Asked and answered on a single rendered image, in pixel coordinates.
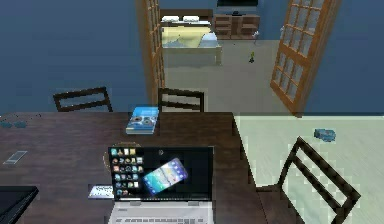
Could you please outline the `silver laptop with black screen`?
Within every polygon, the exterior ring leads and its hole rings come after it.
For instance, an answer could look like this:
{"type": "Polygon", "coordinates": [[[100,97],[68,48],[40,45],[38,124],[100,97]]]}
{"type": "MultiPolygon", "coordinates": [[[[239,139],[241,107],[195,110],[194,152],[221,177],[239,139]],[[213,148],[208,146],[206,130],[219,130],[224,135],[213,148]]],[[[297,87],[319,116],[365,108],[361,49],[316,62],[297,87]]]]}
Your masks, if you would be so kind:
{"type": "Polygon", "coordinates": [[[215,224],[212,146],[108,149],[108,224],[215,224]]]}

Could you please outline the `dark wooden slatted chair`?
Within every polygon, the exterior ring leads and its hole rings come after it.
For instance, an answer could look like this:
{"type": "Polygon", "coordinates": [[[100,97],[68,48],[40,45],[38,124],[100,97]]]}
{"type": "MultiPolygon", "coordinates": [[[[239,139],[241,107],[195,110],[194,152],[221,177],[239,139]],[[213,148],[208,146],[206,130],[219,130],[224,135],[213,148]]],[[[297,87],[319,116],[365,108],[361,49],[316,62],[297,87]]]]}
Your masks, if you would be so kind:
{"type": "Polygon", "coordinates": [[[287,177],[290,166],[294,164],[323,198],[328,206],[335,213],[335,217],[331,224],[343,224],[347,216],[350,214],[361,195],[356,189],[349,184],[317,151],[307,143],[302,137],[298,136],[293,145],[279,176],[276,184],[257,187],[257,192],[262,193],[278,193],[283,198],[287,199],[287,195],[283,191],[283,183],[287,177]],[[298,151],[303,151],[307,157],[325,174],[325,176],[342,192],[346,197],[343,204],[340,204],[319,181],[319,179],[309,170],[309,168],[297,156],[298,151]]]}
{"type": "Polygon", "coordinates": [[[158,108],[160,112],[166,108],[204,112],[204,100],[204,93],[200,91],[172,88],[158,89],[158,108]]]}
{"type": "Polygon", "coordinates": [[[58,112],[73,112],[96,107],[105,107],[112,112],[112,104],[106,87],[94,87],[53,95],[58,112]]]}

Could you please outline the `blue book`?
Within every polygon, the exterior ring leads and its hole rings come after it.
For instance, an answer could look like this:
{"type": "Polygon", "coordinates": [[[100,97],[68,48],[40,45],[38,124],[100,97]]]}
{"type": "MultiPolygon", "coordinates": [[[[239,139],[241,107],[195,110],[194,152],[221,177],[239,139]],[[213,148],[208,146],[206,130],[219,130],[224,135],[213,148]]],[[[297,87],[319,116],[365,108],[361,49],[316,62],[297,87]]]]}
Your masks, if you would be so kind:
{"type": "Polygon", "coordinates": [[[126,133],[131,134],[153,134],[159,109],[157,107],[136,107],[126,126],[126,133]]]}

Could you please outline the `bed with yellow blanket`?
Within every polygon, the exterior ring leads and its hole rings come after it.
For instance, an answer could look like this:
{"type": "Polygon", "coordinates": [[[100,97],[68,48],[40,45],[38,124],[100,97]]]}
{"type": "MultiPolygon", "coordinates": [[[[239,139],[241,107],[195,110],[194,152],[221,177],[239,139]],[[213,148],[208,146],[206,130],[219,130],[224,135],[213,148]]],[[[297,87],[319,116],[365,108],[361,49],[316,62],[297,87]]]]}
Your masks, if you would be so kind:
{"type": "Polygon", "coordinates": [[[222,63],[222,46],[211,30],[212,9],[161,9],[163,16],[179,16],[179,23],[162,23],[163,52],[168,54],[209,54],[214,63],[222,63]],[[198,23],[185,23],[183,16],[199,16],[198,23]]]}

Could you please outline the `wooden glass-paned door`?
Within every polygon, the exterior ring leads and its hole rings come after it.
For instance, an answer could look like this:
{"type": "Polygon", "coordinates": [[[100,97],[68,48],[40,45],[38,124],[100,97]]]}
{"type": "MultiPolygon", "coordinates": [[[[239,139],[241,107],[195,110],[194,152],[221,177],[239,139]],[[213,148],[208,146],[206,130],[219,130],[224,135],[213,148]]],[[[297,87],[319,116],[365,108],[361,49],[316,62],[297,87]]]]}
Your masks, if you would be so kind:
{"type": "Polygon", "coordinates": [[[342,0],[289,0],[270,87],[302,117],[342,0]]]}
{"type": "Polygon", "coordinates": [[[162,26],[159,0],[135,0],[146,93],[150,105],[158,104],[158,89],[165,87],[162,26]]]}

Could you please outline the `brown wooden shelf cabinet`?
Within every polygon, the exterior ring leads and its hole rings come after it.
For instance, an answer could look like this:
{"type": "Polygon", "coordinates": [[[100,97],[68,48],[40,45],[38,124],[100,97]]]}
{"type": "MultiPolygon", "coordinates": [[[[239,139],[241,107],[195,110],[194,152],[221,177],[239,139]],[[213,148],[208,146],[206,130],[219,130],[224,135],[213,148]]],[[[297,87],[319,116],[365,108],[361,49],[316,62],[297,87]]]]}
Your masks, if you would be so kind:
{"type": "Polygon", "coordinates": [[[259,23],[260,17],[254,14],[215,14],[213,30],[219,40],[252,40],[259,23]]]}

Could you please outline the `black television set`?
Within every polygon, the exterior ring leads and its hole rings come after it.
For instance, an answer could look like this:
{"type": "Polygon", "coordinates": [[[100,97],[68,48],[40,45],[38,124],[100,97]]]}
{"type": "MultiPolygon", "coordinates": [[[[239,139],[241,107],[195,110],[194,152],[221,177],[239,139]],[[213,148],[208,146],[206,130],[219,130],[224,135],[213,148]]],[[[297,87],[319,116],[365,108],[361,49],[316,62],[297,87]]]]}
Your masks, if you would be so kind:
{"type": "Polygon", "coordinates": [[[257,7],[259,0],[217,0],[217,7],[257,7]]]}

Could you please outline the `white blue card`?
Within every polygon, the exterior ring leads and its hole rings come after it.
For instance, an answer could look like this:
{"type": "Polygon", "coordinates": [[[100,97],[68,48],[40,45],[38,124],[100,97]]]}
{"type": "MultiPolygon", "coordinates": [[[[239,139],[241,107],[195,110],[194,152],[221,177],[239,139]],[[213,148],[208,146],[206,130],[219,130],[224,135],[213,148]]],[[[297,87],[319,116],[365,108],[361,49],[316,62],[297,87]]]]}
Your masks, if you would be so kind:
{"type": "Polygon", "coordinates": [[[89,199],[113,199],[113,187],[111,185],[92,185],[88,193],[89,199]]]}

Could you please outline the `dark brown wooden table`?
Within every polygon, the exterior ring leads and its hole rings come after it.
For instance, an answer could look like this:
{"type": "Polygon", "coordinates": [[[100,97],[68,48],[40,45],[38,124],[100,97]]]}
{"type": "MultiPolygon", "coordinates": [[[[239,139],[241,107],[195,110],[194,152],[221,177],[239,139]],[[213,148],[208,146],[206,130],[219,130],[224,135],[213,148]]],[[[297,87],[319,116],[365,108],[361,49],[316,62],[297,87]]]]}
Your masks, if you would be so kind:
{"type": "Polygon", "coordinates": [[[111,177],[107,148],[133,141],[141,146],[214,147],[216,224],[267,224],[231,113],[163,113],[152,135],[131,137],[126,113],[27,113],[26,128],[0,128],[0,185],[33,185],[38,197],[18,224],[107,224],[113,203],[88,199],[91,184],[111,177]],[[4,165],[16,151],[27,154],[4,165]]]}

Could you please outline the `blue crumpled cloth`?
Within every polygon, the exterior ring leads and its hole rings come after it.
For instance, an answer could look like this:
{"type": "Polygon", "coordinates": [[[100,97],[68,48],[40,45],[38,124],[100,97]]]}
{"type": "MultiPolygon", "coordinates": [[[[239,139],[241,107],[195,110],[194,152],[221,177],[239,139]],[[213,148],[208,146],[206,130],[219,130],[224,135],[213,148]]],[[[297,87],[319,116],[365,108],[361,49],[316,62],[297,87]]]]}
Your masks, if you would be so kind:
{"type": "Polygon", "coordinates": [[[336,139],[336,133],[331,129],[315,129],[314,137],[323,140],[324,142],[333,142],[336,139]]]}

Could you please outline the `grey remote control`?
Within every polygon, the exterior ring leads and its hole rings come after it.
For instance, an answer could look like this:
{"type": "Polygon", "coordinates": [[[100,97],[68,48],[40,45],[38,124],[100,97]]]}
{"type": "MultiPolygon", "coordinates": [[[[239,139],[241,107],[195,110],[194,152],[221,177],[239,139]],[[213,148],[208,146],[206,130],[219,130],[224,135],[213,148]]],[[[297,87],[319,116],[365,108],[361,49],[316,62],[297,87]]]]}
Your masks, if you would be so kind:
{"type": "Polygon", "coordinates": [[[14,165],[19,160],[21,160],[26,154],[27,154],[26,151],[16,151],[6,161],[4,161],[3,164],[4,165],[14,165]]]}

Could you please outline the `black flat device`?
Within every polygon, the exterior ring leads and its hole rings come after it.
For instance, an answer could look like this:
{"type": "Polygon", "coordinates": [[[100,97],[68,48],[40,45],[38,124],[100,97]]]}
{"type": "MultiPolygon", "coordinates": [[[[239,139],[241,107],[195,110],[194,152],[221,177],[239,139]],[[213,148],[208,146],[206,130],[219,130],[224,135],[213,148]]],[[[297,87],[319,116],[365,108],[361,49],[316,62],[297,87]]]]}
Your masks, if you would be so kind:
{"type": "Polygon", "coordinates": [[[16,224],[38,193],[36,186],[0,186],[0,224],[16,224]]]}

